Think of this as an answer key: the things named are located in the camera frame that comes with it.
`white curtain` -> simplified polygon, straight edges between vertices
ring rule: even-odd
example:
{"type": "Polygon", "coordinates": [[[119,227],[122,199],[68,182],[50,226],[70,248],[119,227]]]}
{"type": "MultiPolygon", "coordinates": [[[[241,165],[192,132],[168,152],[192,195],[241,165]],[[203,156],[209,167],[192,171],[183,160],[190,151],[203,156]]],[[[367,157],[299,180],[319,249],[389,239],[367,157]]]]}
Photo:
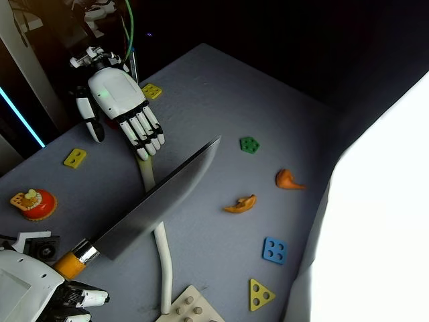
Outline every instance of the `white curtain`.
{"type": "Polygon", "coordinates": [[[428,75],[336,165],[284,321],[429,321],[428,75]]]}

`orange toy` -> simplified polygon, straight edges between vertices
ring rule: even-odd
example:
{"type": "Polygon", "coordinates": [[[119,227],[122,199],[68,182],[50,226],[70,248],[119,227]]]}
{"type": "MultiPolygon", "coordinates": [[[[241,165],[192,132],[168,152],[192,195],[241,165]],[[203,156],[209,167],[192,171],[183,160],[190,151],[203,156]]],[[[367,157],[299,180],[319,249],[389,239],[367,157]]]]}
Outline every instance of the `orange toy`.
{"type": "Polygon", "coordinates": [[[28,193],[17,193],[10,203],[20,209],[26,219],[42,220],[54,212],[57,200],[46,190],[30,189],[28,193]]]}
{"type": "Polygon", "coordinates": [[[245,211],[253,208],[256,204],[256,200],[257,197],[255,195],[251,195],[247,198],[240,198],[235,206],[224,207],[223,210],[228,211],[229,213],[244,213],[245,211]]]}
{"type": "Polygon", "coordinates": [[[294,190],[304,190],[306,186],[303,184],[298,184],[294,182],[294,176],[290,170],[282,169],[277,173],[275,177],[275,183],[279,188],[283,189],[294,189],[294,190]]]}

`white robotic hand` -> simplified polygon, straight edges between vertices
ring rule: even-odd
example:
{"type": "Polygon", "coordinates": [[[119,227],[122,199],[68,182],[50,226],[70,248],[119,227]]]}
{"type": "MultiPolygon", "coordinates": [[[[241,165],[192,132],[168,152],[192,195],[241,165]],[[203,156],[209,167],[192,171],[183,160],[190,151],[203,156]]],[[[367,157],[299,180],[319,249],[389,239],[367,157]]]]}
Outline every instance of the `white robotic hand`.
{"type": "MultiPolygon", "coordinates": [[[[149,102],[139,85],[124,71],[110,67],[111,61],[118,58],[105,54],[100,48],[86,51],[88,54],[70,62],[79,67],[91,65],[96,72],[89,78],[88,87],[94,100],[110,119],[119,126],[134,147],[138,156],[147,160],[164,144],[164,133],[155,115],[149,108],[149,102]]],[[[104,131],[97,121],[88,95],[78,91],[76,103],[86,126],[96,142],[104,139],[104,131]]]]}

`blue light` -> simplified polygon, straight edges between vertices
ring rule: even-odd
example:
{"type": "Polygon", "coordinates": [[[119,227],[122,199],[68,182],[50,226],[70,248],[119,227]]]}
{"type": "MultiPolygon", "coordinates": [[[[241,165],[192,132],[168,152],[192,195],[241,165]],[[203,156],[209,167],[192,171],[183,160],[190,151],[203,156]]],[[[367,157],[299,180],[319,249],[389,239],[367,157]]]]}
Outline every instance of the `blue light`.
{"type": "Polygon", "coordinates": [[[27,121],[23,118],[22,114],[18,111],[18,109],[15,107],[15,105],[12,103],[10,98],[6,95],[6,93],[1,87],[0,87],[0,95],[5,99],[6,103],[11,107],[12,111],[15,112],[16,116],[18,116],[21,122],[25,125],[25,127],[28,129],[28,132],[30,132],[32,136],[36,139],[36,141],[40,144],[40,146],[44,148],[45,144],[41,141],[41,139],[38,137],[38,135],[35,133],[32,127],[29,126],[27,121]]]}

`knife handle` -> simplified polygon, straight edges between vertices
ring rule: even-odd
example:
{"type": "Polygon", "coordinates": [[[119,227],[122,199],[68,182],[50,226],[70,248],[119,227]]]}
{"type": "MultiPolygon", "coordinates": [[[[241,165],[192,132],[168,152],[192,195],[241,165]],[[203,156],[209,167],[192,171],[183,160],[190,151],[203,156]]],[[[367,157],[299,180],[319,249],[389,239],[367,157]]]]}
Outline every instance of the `knife handle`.
{"type": "Polygon", "coordinates": [[[87,239],[83,239],[54,264],[54,269],[65,279],[72,280],[99,254],[99,251],[87,239]]]}

